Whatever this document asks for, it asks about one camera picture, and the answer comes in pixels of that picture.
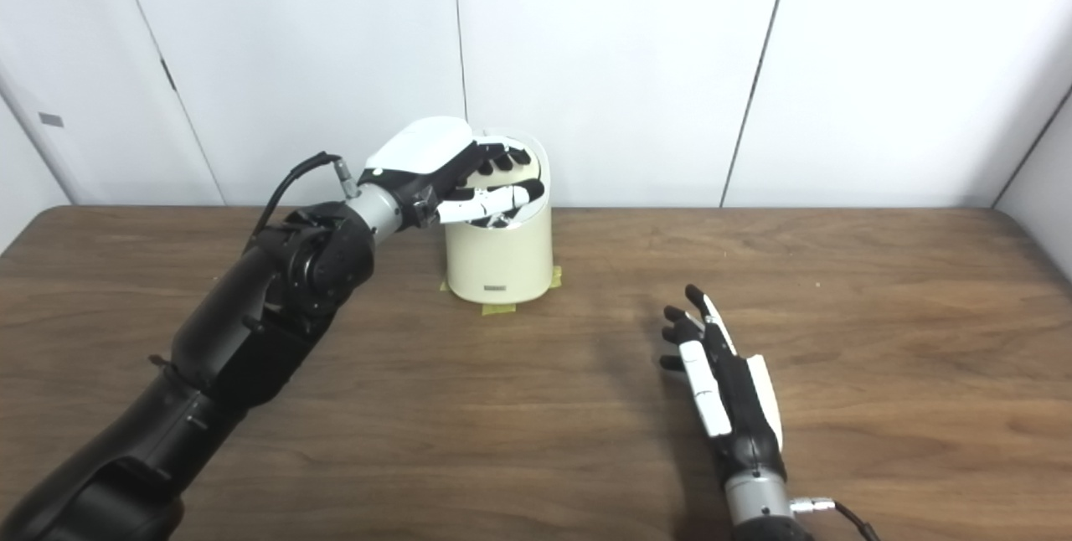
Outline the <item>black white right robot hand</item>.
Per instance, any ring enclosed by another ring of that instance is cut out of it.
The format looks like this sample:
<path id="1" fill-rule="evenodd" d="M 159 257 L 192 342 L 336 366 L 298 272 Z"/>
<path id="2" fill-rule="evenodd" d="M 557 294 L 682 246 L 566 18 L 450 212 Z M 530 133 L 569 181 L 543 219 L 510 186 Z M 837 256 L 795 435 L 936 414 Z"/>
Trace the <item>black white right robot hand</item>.
<path id="1" fill-rule="evenodd" d="M 780 407 L 765 358 L 739 354 L 708 292 L 694 284 L 684 292 L 698 313 L 662 309 L 662 340 L 674 351 L 660 355 L 657 362 L 662 372 L 686 381 L 719 480 L 774 475 L 787 481 Z"/>

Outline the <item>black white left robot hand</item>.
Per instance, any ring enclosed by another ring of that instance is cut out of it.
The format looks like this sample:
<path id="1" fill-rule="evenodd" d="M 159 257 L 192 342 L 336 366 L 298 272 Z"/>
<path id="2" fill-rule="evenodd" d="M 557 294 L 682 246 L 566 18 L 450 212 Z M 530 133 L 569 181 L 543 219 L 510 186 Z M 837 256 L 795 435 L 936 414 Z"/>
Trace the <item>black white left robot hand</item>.
<path id="1" fill-rule="evenodd" d="M 432 224 L 491 227 L 548 200 L 550 189 L 538 172 L 492 180 L 495 172 L 516 172 L 537 162 L 518 139 L 478 136 L 461 118 L 426 117 L 364 161 L 346 205 L 377 240 Z"/>

